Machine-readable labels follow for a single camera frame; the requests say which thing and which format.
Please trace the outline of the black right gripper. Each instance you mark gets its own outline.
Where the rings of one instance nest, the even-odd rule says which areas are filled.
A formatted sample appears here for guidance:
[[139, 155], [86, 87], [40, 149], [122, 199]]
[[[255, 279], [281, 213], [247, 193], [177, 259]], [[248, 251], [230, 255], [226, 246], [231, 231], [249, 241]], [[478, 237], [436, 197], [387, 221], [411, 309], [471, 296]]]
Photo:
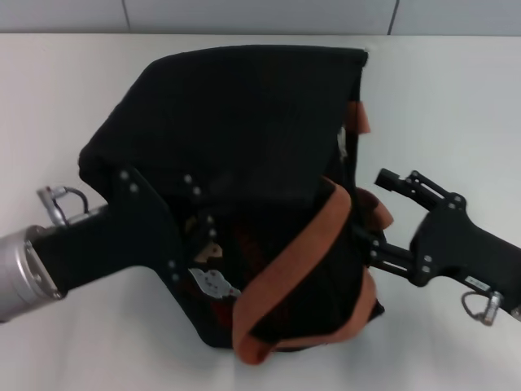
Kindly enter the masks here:
[[383, 231], [358, 227], [357, 244], [369, 267], [409, 278], [418, 287], [448, 277], [484, 295], [499, 292], [508, 314], [520, 308], [520, 248], [474, 224], [463, 196], [449, 194], [416, 170], [402, 178], [381, 169], [374, 184], [429, 212], [411, 241], [411, 252], [388, 243]]

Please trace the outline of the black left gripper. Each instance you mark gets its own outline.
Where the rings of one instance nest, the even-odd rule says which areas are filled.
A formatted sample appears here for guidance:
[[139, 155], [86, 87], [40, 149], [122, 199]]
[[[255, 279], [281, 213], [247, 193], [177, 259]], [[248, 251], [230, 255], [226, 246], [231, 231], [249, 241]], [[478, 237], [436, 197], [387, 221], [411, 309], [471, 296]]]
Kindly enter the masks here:
[[[162, 171], [160, 176], [166, 200], [208, 200], [194, 174]], [[185, 261], [223, 256], [213, 216], [185, 213], [178, 222], [181, 237], [167, 204], [136, 169], [125, 167], [112, 176], [106, 206], [79, 222], [48, 230], [33, 241], [33, 248], [63, 294], [134, 266], [169, 281], [184, 273]]]

